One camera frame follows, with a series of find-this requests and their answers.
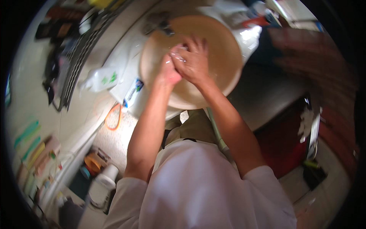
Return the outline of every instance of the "red object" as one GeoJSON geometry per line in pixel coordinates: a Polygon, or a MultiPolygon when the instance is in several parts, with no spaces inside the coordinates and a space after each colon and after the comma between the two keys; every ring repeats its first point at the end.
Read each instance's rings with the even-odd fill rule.
{"type": "Polygon", "coordinates": [[[96,172],[94,172],[91,168],[89,168],[87,165],[84,165],[84,167],[89,171],[90,175],[92,177],[95,177],[97,175],[96,172]]]}
{"type": "Polygon", "coordinates": [[[306,156],[306,141],[300,143],[301,135],[298,136],[300,114],[304,108],[305,104],[298,100],[283,112],[286,115],[271,121],[256,134],[264,160],[277,178],[301,165],[306,156]]]}
{"type": "Polygon", "coordinates": [[[265,16],[253,18],[253,19],[242,22],[242,25],[246,28],[248,28],[248,25],[250,25],[250,24],[262,25],[262,26],[269,25],[265,16]]]}

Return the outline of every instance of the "white bottle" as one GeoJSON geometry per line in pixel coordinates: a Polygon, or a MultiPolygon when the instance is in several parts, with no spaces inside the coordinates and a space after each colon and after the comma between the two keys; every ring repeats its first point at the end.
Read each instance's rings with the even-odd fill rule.
{"type": "Polygon", "coordinates": [[[80,90],[100,92],[122,83],[123,70],[120,67],[103,67],[91,70],[83,82],[79,82],[80,90]]]}

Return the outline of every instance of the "orange cable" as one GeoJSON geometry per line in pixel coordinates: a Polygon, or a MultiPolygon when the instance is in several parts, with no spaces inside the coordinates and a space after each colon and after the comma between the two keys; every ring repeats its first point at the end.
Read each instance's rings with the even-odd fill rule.
{"type": "Polygon", "coordinates": [[[108,112],[107,116],[105,117],[104,119],[104,125],[105,127],[107,127],[108,130],[111,130],[111,131],[115,131],[116,129],[118,129],[119,127],[119,124],[121,123],[121,119],[122,119],[122,105],[119,103],[117,105],[115,105],[114,107],[112,107],[112,109],[108,112]],[[107,119],[109,117],[109,115],[118,107],[120,106],[120,109],[119,109],[119,117],[118,117],[118,123],[117,123],[117,126],[115,128],[112,128],[112,127],[109,127],[107,125],[107,119]]]}

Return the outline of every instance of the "sink basin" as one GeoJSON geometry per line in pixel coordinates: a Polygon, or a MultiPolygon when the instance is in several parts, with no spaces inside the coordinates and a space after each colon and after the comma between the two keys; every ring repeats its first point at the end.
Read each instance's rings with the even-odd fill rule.
{"type": "MultiPolygon", "coordinates": [[[[209,76],[214,79],[221,92],[227,96],[235,88],[242,70],[239,46],[230,30],[219,21],[201,15],[182,16],[169,20],[175,35],[165,36],[154,31],[146,41],[141,55],[140,74],[149,89],[160,69],[162,57],[176,44],[182,43],[179,34],[196,34],[206,38],[209,47],[209,76]]],[[[183,110],[200,109],[207,106],[199,90],[182,79],[173,90],[168,105],[183,110]]]]}

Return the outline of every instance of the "white shirt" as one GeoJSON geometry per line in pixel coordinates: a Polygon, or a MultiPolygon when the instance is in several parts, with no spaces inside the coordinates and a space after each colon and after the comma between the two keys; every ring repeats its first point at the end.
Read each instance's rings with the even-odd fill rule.
{"type": "Polygon", "coordinates": [[[268,166],[243,179],[216,145],[181,139],[158,153],[149,184],[117,183],[104,228],[296,228],[268,166]]]}

